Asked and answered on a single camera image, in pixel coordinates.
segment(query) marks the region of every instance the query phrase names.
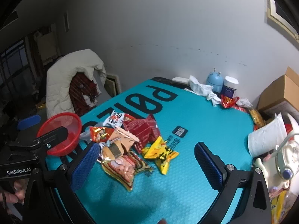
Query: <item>toilet paper roll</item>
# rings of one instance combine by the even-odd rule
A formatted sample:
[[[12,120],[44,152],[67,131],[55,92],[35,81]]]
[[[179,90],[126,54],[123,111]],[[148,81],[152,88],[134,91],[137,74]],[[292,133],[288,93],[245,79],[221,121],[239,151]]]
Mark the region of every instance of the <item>toilet paper roll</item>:
[[[252,157],[259,156],[280,145],[287,133],[281,114],[264,127],[248,135],[248,150]]]

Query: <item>red basket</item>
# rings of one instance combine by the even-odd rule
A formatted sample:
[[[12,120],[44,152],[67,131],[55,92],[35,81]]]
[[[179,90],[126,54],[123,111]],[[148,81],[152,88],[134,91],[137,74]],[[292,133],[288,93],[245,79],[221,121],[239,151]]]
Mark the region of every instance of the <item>red basket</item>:
[[[49,118],[38,130],[37,137],[40,137],[60,126],[68,129],[68,137],[65,141],[48,150],[49,155],[65,156],[71,153],[79,142],[82,129],[82,122],[78,115],[74,113],[60,113]]]

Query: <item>teal surface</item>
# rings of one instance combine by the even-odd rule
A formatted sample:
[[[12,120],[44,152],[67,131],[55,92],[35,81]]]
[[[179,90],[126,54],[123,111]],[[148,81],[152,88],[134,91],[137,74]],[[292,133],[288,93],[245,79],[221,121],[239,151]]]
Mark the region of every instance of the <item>teal surface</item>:
[[[159,87],[176,93],[178,96],[164,102],[153,96]],[[104,121],[96,116],[109,107],[120,112],[113,105],[120,103],[137,114],[147,114],[125,102],[132,93],[140,93],[163,105],[163,109],[154,114],[162,137],[166,140],[180,139],[175,150],[180,155],[171,161],[167,175],[155,170],[152,175],[140,173],[135,176],[132,192],[128,192],[118,181],[110,178],[96,163],[86,179],[83,188],[76,194],[86,210],[98,224],[156,224],[165,218],[168,224],[196,224],[208,210],[218,192],[213,190],[194,157],[194,146],[203,141],[213,154],[219,155],[225,164],[233,164],[241,170],[250,170],[251,157],[247,149],[247,136],[253,129],[249,114],[235,110],[213,107],[204,97],[153,80],[112,98],[81,117],[82,123]],[[176,137],[172,131],[176,126],[188,130],[184,138]],[[48,156],[50,169],[56,169],[61,161]],[[222,223],[231,219],[242,190],[238,189]]]

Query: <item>light blue container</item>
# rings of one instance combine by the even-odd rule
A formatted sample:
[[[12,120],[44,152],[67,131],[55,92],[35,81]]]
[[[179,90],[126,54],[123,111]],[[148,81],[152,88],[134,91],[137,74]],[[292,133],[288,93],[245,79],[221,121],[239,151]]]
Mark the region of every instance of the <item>light blue container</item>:
[[[211,72],[207,77],[207,85],[213,86],[212,91],[214,93],[220,93],[223,86],[223,77],[220,75],[221,72]]]

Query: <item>metal bolt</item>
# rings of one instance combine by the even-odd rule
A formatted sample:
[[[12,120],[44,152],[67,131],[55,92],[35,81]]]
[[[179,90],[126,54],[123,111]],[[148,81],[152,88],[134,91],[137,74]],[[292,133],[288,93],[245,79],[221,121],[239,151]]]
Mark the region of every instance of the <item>metal bolt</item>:
[[[255,171],[256,171],[256,173],[258,173],[258,174],[260,174],[260,173],[262,172],[262,170],[261,170],[260,168],[258,168],[258,167],[255,169]]]
[[[234,167],[232,164],[228,164],[226,167],[227,167],[227,169],[230,170],[230,171],[232,171],[232,170],[235,169],[235,167]]]
[[[39,169],[37,167],[32,170],[33,173],[38,173],[38,171],[39,171]]]
[[[67,169],[67,168],[68,168],[68,166],[67,166],[66,164],[62,164],[62,165],[60,165],[60,167],[59,167],[60,170],[65,170],[65,169]]]

